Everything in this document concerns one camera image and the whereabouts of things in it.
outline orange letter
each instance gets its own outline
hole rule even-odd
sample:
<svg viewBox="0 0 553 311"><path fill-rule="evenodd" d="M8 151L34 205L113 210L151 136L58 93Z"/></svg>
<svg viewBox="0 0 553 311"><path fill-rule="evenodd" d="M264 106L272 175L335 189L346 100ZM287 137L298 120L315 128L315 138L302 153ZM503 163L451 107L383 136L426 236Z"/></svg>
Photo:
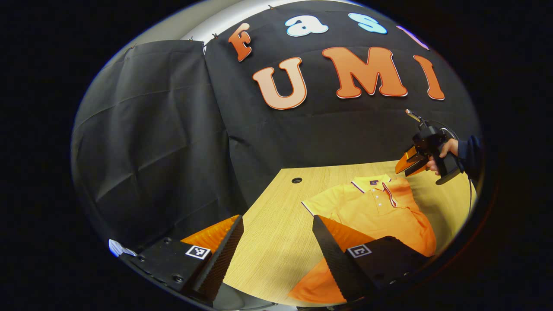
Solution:
<svg viewBox="0 0 553 311"><path fill-rule="evenodd" d="M420 66L424 70L424 74L426 75L426 81L428 81L428 96L430 96L431 99L444 100L446 96L440 89L438 78L436 78L436 74L434 73L434 69L432 69L432 63L430 60L418 55L414 55L413 58L419 62Z"/></svg>
<svg viewBox="0 0 553 311"><path fill-rule="evenodd" d="M238 29L236 29L232 36L228 38L228 42L232 43L234 49L238 52L238 61L243 61L244 58L252 52L252 48L246 46L246 43L251 41L249 34L245 32L245 30L248 29L249 25L247 23L243 23L240 27L238 27Z"/></svg>
<svg viewBox="0 0 553 311"><path fill-rule="evenodd" d="M278 94L273 73L275 70L272 67L267 67L253 74L253 79L259 84L263 99L272 108L278 110L290 109L299 106L307 97L307 87L305 86L304 77L301 76L300 70L301 58L292 57L283 60L278 67L286 70L288 78L292 84L292 94L282 97Z"/></svg>
<svg viewBox="0 0 553 311"><path fill-rule="evenodd" d="M336 95L341 99L350 99L361 95L361 89L353 84L353 77L359 81L367 93L373 95L379 75L382 86L378 90L382 95L407 95L407 89L401 84L398 71L392 61L392 51L388 49L370 48L367 63L346 48L329 48L322 51L322 54L334 63L340 81L340 89L336 91Z"/></svg>

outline shirt collar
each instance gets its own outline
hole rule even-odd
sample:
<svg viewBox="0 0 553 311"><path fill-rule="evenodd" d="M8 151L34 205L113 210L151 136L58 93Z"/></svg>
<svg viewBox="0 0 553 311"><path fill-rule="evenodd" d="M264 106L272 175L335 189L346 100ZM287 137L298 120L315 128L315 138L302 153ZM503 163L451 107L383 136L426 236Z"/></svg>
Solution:
<svg viewBox="0 0 553 311"><path fill-rule="evenodd" d="M369 177L355 177L351 182L357 189L365 193L372 189L378 189L384 191L384 185L382 183L389 183L392 179L387 174L369 176Z"/></svg>

